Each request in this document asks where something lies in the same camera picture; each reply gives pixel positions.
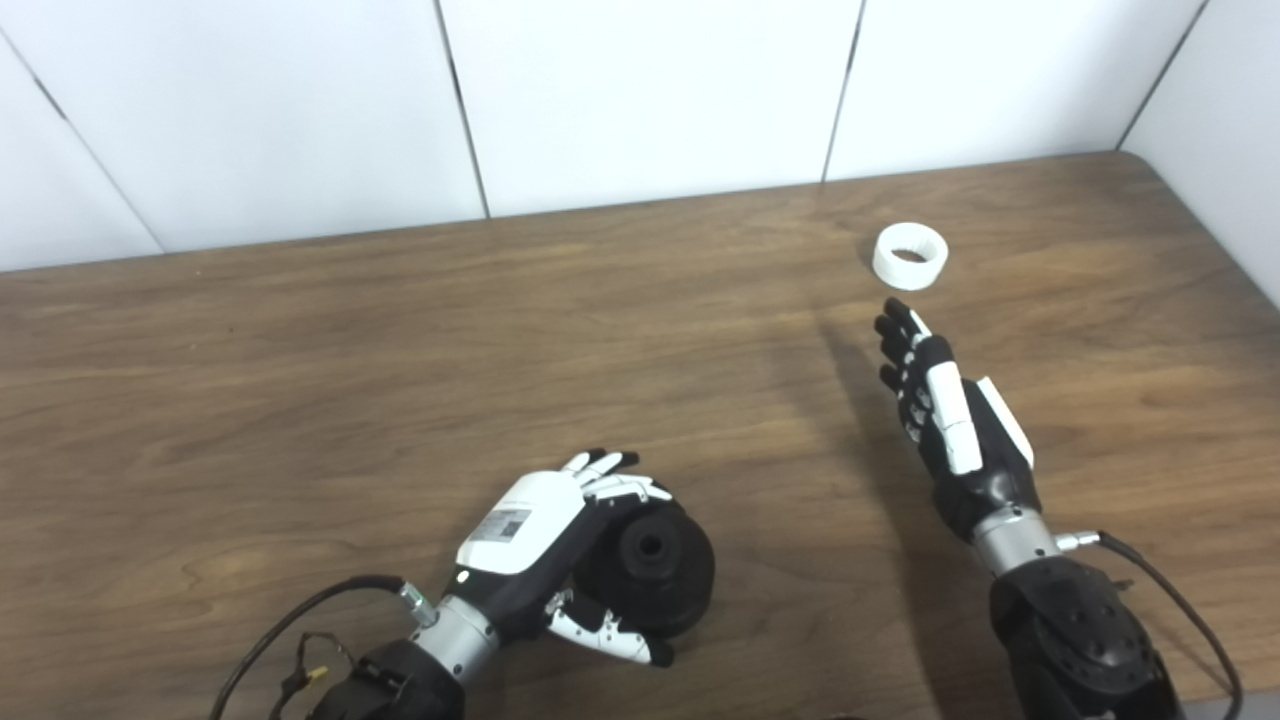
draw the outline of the wooden table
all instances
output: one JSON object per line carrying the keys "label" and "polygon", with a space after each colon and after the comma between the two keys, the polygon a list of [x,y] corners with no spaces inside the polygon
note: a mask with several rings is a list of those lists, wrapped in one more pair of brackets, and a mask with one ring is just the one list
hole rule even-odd
{"label": "wooden table", "polygon": [[[605,446],[703,523],[714,603],[669,671],[508,648],[468,720],[1016,717],[876,377],[869,249],[905,219],[952,247],[906,299],[997,380],[1052,527],[1144,550],[1280,685],[1280,315],[1102,154],[0,277],[0,716],[204,717],[301,598],[434,594],[516,477]],[[1222,694],[1152,583],[1126,602],[1184,697]],[[406,618],[303,626],[358,651]],[[265,716],[292,646],[228,716]]]}

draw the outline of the white ring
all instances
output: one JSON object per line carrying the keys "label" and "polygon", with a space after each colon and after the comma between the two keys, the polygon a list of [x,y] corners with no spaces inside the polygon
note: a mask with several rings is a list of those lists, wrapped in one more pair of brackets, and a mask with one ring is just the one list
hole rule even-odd
{"label": "white ring", "polygon": [[[919,255],[923,261],[905,260],[893,251]],[[929,225],[895,223],[876,240],[872,269],[884,284],[897,290],[924,290],[933,284],[947,263],[947,241]]]}

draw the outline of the label sticker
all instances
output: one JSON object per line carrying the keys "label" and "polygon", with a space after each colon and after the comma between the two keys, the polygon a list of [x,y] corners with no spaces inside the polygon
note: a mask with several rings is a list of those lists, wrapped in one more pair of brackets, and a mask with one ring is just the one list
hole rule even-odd
{"label": "label sticker", "polygon": [[494,510],[480,520],[468,541],[511,542],[532,510]]}

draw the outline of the white wall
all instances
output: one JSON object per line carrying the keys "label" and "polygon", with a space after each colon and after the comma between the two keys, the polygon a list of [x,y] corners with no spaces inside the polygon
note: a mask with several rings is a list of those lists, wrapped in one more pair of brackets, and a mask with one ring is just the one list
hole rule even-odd
{"label": "white wall", "polygon": [[444,0],[489,208],[818,182],[856,0]]}
{"label": "white wall", "polygon": [[483,217],[422,0],[0,0],[166,250]]}
{"label": "white wall", "polygon": [[[1199,3],[0,0],[123,195],[10,181],[0,269],[138,252],[22,250],[102,197],[180,251],[1114,149]],[[49,114],[22,86],[0,127]]]}
{"label": "white wall", "polygon": [[0,268],[159,251],[0,37]]}
{"label": "white wall", "polygon": [[1124,149],[1280,305],[1280,3],[1211,0]]}
{"label": "white wall", "polygon": [[1115,150],[1201,0],[868,0],[828,179]]}

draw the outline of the black cylindrical object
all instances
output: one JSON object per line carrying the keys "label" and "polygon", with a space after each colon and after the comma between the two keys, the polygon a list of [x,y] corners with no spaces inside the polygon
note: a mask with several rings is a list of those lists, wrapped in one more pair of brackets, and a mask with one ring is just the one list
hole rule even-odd
{"label": "black cylindrical object", "polygon": [[710,605],[716,555],[684,509],[637,510],[609,528],[573,571],[573,582],[641,633],[671,638]]}

